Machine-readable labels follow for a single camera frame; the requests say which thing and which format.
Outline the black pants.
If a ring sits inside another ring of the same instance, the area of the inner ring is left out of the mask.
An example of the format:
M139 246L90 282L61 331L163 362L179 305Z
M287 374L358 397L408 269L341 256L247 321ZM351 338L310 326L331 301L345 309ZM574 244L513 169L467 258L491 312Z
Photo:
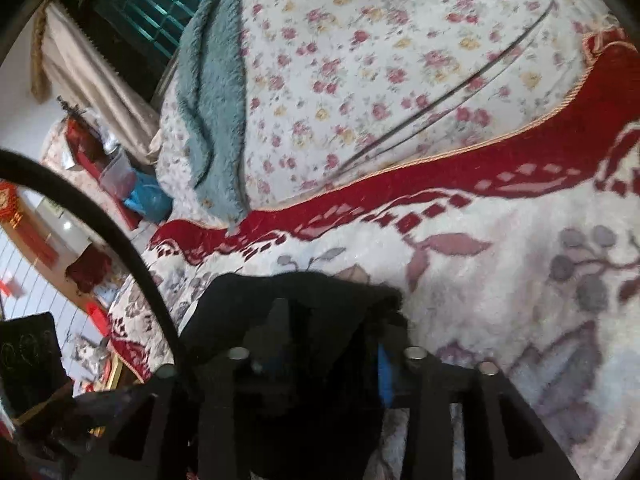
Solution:
M191 362L219 315L290 306L283 389L247 404L243 457L250 477L360 479L381 437L392 373L384 326L401 323L401 292L318 272L215 278L180 335Z

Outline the floral quilt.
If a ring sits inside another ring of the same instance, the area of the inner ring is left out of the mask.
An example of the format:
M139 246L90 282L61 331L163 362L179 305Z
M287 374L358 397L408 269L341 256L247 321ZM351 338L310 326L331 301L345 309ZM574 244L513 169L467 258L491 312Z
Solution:
M242 0L250 212L528 125L585 73L585 36L615 24L603 0ZM224 226L192 186L177 82L158 180L174 218Z

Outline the blue plastic bag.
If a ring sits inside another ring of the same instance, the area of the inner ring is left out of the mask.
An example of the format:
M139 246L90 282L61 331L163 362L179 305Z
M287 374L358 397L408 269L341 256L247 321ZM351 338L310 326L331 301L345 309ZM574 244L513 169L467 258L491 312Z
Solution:
M168 196L149 174L135 172L136 182L124 205L140 214L146 221L159 224L168 219L172 211L172 198Z

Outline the red white floral blanket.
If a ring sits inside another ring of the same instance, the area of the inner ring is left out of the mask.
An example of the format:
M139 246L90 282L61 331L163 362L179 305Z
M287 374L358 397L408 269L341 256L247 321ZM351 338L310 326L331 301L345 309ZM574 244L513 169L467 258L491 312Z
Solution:
M408 162L234 235L166 223L143 260L186 326L214 278L320 271L397 287L412 339L444 361L496 362L584 479L639 443L639 53L618 28L530 127Z

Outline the teal fleece jacket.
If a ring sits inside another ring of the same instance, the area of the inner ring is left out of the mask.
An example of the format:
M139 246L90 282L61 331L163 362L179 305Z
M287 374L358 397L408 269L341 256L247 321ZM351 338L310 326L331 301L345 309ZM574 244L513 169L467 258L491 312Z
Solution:
M203 209L229 224L250 212L241 182L246 126L241 32L242 0L202 0L182 34L177 66L192 186Z

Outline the beige curtain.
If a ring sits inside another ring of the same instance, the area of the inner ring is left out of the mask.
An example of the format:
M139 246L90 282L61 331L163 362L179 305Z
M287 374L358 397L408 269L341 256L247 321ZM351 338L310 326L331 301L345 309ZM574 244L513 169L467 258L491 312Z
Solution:
M42 103L54 90L67 103L97 112L138 162L156 163L160 115L119 76L62 3L44 0L32 22L30 92Z

